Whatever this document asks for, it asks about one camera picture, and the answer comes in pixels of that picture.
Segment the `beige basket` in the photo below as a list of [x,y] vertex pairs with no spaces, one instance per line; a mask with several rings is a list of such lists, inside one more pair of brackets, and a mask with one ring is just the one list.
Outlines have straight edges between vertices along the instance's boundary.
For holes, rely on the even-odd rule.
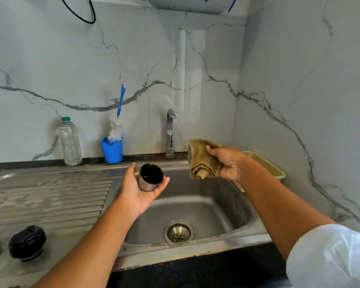
[[[267,169],[276,179],[281,181],[281,179],[284,179],[286,174],[280,170],[278,167],[276,167],[274,164],[270,163],[266,159],[264,159],[262,156],[258,155],[255,152],[252,151],[244,151],[243,154],[249,156],[251,159],[257,161],[260,165],[262,165],[265,169]],[[241,187],[241,185],[238,182],[234,182],[235,185],[242,191],[245,192],[244,189]]]

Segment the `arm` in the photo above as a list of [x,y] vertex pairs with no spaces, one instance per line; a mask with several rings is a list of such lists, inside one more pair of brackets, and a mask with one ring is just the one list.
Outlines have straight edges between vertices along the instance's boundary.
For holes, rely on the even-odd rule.
[[286,260],[298,239],[315,227],[336,224],[278,182],[260,164],[236,149],[207,151],[224,164],[220,176],[240,183]]
[[33,287],[106,287],[109,274],[133,222],[159,196],[169,177],[151,192],[141,191],[134,173],[127,170],[121,193],[78,245]]

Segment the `clear water bottle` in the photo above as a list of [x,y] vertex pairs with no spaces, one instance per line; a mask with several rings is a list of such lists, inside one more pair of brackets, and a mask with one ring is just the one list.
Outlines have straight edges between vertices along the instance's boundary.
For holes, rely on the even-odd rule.
[[82,157],[77,127],[71,122],[69,117],[62,117],[61,120],[59,137],[62,144],[64,162],[68,166],[78,165],[82,162]]

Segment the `blue container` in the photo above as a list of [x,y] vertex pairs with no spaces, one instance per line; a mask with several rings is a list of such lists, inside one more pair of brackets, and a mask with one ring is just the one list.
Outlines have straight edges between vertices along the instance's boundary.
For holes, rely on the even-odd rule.
[[107,141],[107,137],[100,141],[106,163],[116,164],[121,162],[123,160],[123,138],[120,141],[115,141],[112,145],[108,145]]

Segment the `yellow-brown cloth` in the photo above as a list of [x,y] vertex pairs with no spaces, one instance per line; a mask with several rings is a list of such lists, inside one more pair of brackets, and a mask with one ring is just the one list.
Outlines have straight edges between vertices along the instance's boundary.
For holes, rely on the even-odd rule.
[[205,147],[213,149],[221,145],[205,139],[192,139],[189,141],[188,162],[191,177],[204,179],[208,175],[219,176],[223,164],[217,158],[207,153]]

